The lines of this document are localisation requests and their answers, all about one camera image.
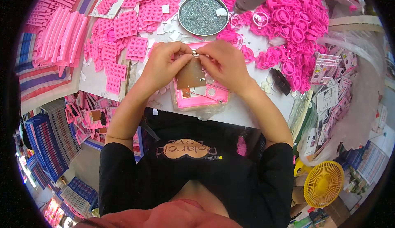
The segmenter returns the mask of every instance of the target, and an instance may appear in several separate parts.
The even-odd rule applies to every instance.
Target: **person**
[[[224,41],[196,49],[207,72],[251,109],[266,138],[258,164],[204,123],[167,125],[135,164],[133,135],[148,98],[192,57],[181,42],[157,43],[108,127],[100,154],[97,227],[287,227],[293,186],[292,136],[284,117],[249,76],[244,55]]]

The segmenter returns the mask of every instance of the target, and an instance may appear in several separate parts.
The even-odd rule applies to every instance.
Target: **round metal tray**
[[[190,33],[192,33],[192,34],[195,34],[195,35],[198,35],[198,36],[210,36],[210,35],[214,35],[214,34],[216,34],[216,33],[219,33],[220,31],[222,31],[225,27],[226,27],[226,25],[227,25],[227,23],[225,23],[225,25],[218,31],[218,32],[215,32],[215,33],[211,33],[211,34],[197,34],[197,33],[194,33],[194,32],[191,32],[190,30],[188,30],[187,28],[185,28],[185,26],[182,24],[182,22],[181,22],[181,20],[180,20],[180,12],[181,12],[181,9],[182,9],[182,7],[184,6],[184,4],[187,2],[187,1],[189,1],[189,0],[185,0],[181,5],[180,5],[180,8],[178,9],[178,21],[180,22],[180,24],[181,24],[181,26],[185,29],[185,30],[187,30],[188,32],[190,32]],[[217,2],[219,2],[220,4],[221,4],[221,6],[226,10],[226,21],[228,21],[229,20],[229,11],[228,11],[228,8],[226,7],[226,5],[221,1],[221,0],[216,0]]]

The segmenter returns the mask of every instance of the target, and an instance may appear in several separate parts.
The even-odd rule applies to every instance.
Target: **table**
[[[88,24],[88,33],[87,36],[91,35],[91,28],[93,23],[96,21],[96,18],[92,18],[90,23]],[[259,52],[266,51],[269,47],[269,42],[267,37],[256,36],[251,33],[248,27],[244,26],[240,30],[237,31],[239,34],[243,35],[243,44],[247,45],[247,47],[251,48],[254,52],[254,55],[257,56]],[[156,32],[148,34],[148,38],[154,38],[156,42],[170,42],[172,41],[169,36],[171,33],[165,33],[161,35],[157,35]],[[203,37],[205,41],[215,40],[215,36],[207,36]],[[195,42],[199,41],[196,38],[182,38],[181,36],[178,40],[187,43],[187,42]],[[125,56],[126,49],[121,53],[121,56]],[[139,78],[139,72],[144,67],[144,64],[141,62],[136,63],[136,66],[131,64],[132,72],[130,75],[129,82],[134,83],[135,80]],[[265,81],[267,76],[269,75],[269,70],[260,70],[255,67],[255,63],[249,63],[247,65],[247,70],[251,77],[253,77],[256,82],[260,85],[262,81]],[[109,98],[116,101],[122,101],[124,98],[124,91],[126,90],[126,82],[121,83],[121,92],[120,95],[116,95],[110,92],[106,92],[106,75],[104,71],[100,71],[98,73],[94,70],[93,63],[89,64],[89,66],[83,65],[82,73],[86,76],[85,81],[82,79],[79,83],[79,89],[81,91],[89,92],[101,97]],[[294,104],[294,98],[291,95],[285,96],[280,93],[280,91],[274,92],[271,91],[271,94],[268,94],[269,98],[273,101],[273,103],[278,107],[284,116],[285,120],[289,119],[289,115]],[[182,112],[174,109],[170,89],[167,90],[164,94],[156,94],[150,97],[148,102],[148,107],[156,108],[158,110],[167,111],[167,112],[176,112],[184,115],[194,116],[196,117],[196,112]],[[223,112],[217,113],[213,115],[210,120],[226,122],[230,124],[236,124],[245,127],[253,127],[258,128],[258,124],[255,120],[254,115],[250,112],[250,109],[246,106],[246,104],[235,94],[232,94],[228,104],[225,106],[225,110]]]

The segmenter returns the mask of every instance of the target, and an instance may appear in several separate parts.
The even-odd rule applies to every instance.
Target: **black t-shirt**
[[[160,137],[138,164],[126,146],[104,146],[100,154],[100,215],[152,209],[169,201],[189,180],[198,180],[241,226],[288,226],[293,186],[293,151],[288,144],[267,148],[257,166],[229,150],[232,147],[223,137],[209,131],[191,132],[185,127]]]

